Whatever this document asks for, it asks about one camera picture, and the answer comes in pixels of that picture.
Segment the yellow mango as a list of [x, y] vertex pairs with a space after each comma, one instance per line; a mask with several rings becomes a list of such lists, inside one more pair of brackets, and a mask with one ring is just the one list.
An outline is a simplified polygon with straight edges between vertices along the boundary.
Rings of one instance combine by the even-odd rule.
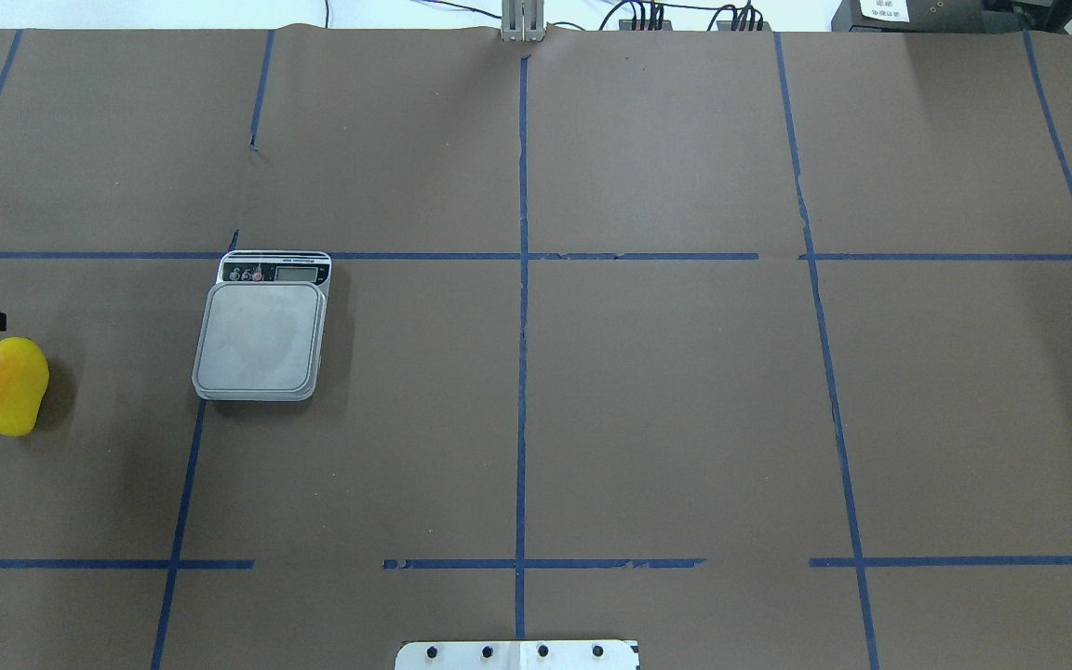
[[48, 376], [47, 358], [38, 343], [26, 338], [0, 340], [0, 436], [33, 432]]

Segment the brown paper table cover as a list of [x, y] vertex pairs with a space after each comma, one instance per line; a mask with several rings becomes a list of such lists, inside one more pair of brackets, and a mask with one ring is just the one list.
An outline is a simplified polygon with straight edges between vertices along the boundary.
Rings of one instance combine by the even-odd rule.
[[0, 669], [1072, 669], [1072, 35], [0, 31]]

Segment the grey digital kitchen scale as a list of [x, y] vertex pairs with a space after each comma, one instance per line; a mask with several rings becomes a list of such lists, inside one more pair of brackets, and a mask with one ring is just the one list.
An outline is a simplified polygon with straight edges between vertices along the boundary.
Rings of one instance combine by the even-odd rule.
[[315, 393], [332, 259], [236, 249], [206, 296], [191, 381], [204, 400], [302, 402]]

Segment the black power strip left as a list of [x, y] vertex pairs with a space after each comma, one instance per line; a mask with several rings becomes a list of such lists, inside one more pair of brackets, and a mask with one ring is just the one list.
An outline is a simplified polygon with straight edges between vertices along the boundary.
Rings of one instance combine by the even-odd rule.
[[[629, 18], [620, 18], [622, 9], [628, 8]], [[621, 1], [614, 4], [602, 25], [614, 25], [614, 29], [625, 33], [662, 33], [671, 31], [672, 24], [667, 18], [667, 4], [656, 1]]]

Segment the black power strip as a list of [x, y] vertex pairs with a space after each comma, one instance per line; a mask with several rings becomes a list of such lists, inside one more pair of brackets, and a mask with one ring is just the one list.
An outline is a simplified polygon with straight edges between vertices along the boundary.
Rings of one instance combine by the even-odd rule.
[[[620, 18], [622, 9], [628, 8], [629, 18]], [[614, 25], [614, 29], [625, 33], [662, 33], [671, 31], [672, 24], [667, 18], [667, 4], [656, 1], [621, 1], [614, 4], [602, 25]]]
[[771, 27], [763, 13], [753, 1], [744, 1], [741, 5], [727, 4], [715, 9], [706, 27], [718, 33], [769, 33]]

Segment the white metal mounting plate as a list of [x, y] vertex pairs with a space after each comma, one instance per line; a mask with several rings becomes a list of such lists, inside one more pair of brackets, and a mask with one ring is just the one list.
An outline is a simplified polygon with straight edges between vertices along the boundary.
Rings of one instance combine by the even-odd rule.
[[394, 669], [639, 669], [638, 643], [621, 639], [416, 641]]

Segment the black power strip right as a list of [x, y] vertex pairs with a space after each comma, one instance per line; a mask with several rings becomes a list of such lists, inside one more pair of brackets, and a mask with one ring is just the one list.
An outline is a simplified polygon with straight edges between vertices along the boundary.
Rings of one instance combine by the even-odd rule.
[[741, 5], [727, 4], [715, 9], [706, 27], [718, 33], [769, 33], [771, 27], [763, 13], [753, 1], [744, 1]]

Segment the dark grey equipment box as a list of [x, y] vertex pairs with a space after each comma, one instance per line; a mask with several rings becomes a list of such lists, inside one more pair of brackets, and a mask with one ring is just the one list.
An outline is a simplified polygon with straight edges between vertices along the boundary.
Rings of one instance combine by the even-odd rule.
[[986, 33], [983, 1], [839, 1], [833, 33]]

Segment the aluminium profile post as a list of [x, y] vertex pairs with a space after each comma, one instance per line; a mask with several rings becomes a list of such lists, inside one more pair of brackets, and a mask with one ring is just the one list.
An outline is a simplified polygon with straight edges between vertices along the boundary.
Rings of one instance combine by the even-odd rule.
[[505, 43], [544, 41], [547, 34], [544, 9], [544, 0], [502, 0], [502, 41]]

